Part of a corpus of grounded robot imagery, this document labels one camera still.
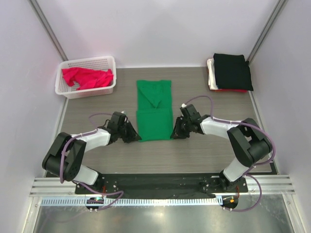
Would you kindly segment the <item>green t shirt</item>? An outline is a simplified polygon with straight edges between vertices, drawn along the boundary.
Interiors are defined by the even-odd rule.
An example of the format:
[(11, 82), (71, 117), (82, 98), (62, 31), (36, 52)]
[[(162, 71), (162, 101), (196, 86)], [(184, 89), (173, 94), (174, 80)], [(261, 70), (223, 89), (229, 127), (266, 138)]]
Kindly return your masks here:
[(137, 127), (141, 142), (170, 140), (173, 132), (172, 82), (137, 81)]

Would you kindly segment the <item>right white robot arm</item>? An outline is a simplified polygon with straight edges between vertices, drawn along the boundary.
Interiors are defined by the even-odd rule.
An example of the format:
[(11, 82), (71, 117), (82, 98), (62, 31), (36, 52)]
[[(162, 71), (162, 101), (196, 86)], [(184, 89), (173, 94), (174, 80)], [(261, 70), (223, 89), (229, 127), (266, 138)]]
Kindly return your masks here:
[(182, 104), (180, 111), (182, 115), (176, 119), (172, 139), (185, 139), (189, 138), (190, 133), (199, 133), (230, 142), (235, 158), (219, 174), (219, 186), (225, 192), (232, 191), (258, 161), (274, 152), (272, 140), (252, 118), (229, 121), (210, 115), (202, 116), (192, 104)]

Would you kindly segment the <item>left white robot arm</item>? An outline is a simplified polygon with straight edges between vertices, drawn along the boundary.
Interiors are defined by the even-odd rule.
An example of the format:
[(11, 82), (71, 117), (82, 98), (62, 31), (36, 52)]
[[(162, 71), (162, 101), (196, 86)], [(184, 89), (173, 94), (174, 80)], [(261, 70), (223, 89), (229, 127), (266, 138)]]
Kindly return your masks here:
[(59, 133), (42, 162), (42, 168), (58, 176), (60, 182), (77, 182), (79, 186), (100, 193), (104, 187), (103, 175), (82, 165), (84, 153), (98, 147), (105, 147), (122, 139), (124, 143), (140, 141), (126, 114), (114, 112), (108, 114), (102, 126), (79, 134)]

